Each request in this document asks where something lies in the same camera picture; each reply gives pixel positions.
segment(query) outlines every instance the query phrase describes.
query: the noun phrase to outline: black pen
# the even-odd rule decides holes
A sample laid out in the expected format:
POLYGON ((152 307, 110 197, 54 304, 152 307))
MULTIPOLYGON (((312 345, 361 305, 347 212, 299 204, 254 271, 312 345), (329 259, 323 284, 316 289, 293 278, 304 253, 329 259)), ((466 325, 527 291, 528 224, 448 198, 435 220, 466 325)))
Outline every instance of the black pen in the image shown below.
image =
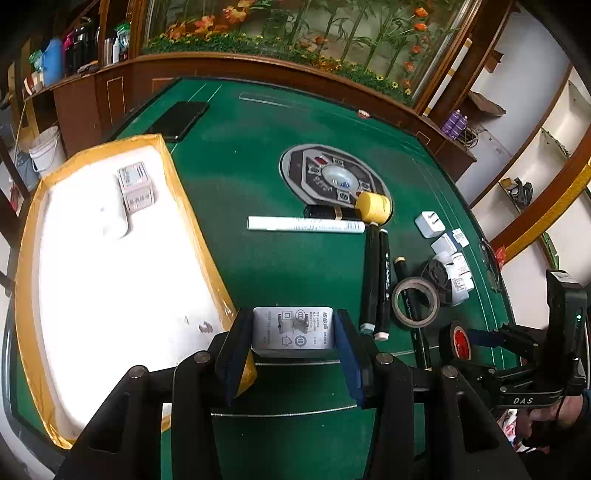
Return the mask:
POLYGON ((373 333, 378 314, 379 283, 379 239, 378 224, 370 223, 365 234, 365 259, 363 263, 363 285, 361 289, 361 310, 359 330, 373 333))
POLYGON ((390 243, 388 231, 379 231, 379 284, 378 284, 378 318, 375 323, 374 339, 377 342, 388 340, 390 336, 390 243))

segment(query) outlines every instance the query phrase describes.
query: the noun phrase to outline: white box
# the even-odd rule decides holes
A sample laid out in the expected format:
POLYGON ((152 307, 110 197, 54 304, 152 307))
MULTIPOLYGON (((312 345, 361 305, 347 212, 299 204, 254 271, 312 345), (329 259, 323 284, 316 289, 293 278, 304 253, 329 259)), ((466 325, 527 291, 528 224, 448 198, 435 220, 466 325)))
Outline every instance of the white box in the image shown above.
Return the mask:
POLYGON ((431 248, 433 249, 436 255, 441 254, 443 252, 449 255, 453 255, 457 252, 456 243, 452 241, 448 233, 444 233, 441 237, 435 240, 431 244, 431 248))
POLYGON ((435 212, 421 212, 414 223, 425 238, 434 238, 445 232, 445 225, 435 212))

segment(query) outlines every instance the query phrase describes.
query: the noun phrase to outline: small white bottle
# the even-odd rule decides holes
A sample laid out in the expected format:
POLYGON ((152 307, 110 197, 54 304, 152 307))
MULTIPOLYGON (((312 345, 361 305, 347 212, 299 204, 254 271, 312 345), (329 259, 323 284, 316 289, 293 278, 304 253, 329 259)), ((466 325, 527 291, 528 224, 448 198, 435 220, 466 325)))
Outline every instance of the small white bottle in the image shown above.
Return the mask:
POLYGON ((119 61, 119 37, 115 38, 115 43, 113 43, 113 63, 117 63, 119 61))

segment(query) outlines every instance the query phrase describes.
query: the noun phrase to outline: black smartphone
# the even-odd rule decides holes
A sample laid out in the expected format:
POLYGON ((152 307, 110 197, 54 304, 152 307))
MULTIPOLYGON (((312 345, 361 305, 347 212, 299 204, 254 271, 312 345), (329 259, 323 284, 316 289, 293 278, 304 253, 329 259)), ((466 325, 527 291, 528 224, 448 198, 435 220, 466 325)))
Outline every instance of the black smartphone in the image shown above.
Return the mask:
POLYGON ((180 142, 208 108, 207 102, 177 102, 166 110, 145 133, 161 134, 167 142, 180 142))

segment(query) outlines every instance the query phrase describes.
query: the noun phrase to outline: small cardboard box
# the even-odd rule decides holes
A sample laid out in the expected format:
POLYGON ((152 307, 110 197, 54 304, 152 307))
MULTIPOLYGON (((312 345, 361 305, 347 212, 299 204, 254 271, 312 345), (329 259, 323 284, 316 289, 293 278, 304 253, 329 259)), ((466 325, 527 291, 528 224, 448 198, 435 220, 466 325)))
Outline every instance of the small cardboard box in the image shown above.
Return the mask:
POLYGON ((117 178, 123 193, 125 208, 129 213, 137 212, 154 203, 152 180, 148 176, 144 162, 117 170, 117 178))

